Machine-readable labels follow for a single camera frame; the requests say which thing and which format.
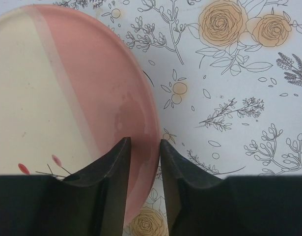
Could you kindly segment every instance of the rose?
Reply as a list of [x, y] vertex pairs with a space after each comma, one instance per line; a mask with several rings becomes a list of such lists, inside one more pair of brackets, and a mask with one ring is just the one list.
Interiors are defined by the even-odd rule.
[[143, 207], [139, 215], [133, 219], [129, 229], [134, 236], [166, 236], [167, 226], [163, 216], [157, 211]]
[[263, 18], [255, 17], [247, 21], [247, 30], [251, 37], [265, 47], [282, 45], [292, 30], [284, 17], [266, 15]]
[[215, 46], [225, 46], [238, 40], [246, 29], [245, 9], [228, 0], [219, 0], [208, 5], [199, 16], [199, 33]]

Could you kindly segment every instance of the plate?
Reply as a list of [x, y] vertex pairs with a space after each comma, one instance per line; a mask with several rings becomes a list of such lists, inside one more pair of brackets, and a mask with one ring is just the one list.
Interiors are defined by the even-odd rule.
[[96, 19], [54, 5], [0, 16], [0, 174], [65, 177], [132, 137], [127, 225], [159, 161], [152, 91], [121, 39]]

